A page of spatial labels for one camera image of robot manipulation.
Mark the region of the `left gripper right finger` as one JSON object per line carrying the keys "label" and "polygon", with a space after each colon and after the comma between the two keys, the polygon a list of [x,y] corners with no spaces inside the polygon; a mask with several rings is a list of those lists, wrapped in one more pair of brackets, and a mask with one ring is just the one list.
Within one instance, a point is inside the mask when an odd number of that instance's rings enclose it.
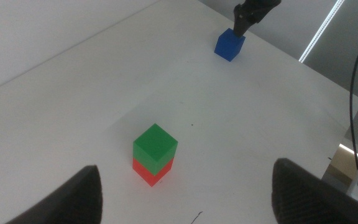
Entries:
{"label": "left gripper right finger", "polygon": [[358,224],[358,201],[287,158],[272,174],[272,208],[278,223]]}

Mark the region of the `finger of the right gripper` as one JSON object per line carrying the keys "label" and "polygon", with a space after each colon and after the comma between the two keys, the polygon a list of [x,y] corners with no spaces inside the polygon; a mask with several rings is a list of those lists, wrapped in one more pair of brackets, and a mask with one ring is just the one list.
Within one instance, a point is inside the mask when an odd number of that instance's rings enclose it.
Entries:
{"label": "finger of the right gripper", "polygon": [[251,26],[248,17],[243,14],[235,16],[233,32],[236,37],[242,37]]}

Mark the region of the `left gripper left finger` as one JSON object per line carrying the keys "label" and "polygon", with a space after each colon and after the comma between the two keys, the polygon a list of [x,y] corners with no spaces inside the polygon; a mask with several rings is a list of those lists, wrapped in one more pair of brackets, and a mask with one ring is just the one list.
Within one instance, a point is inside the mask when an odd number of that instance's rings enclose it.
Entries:
{"label": "left gripper left finger", "polygon": [[103,193],[98,167],[85,166],[9,223],[101,223]]}

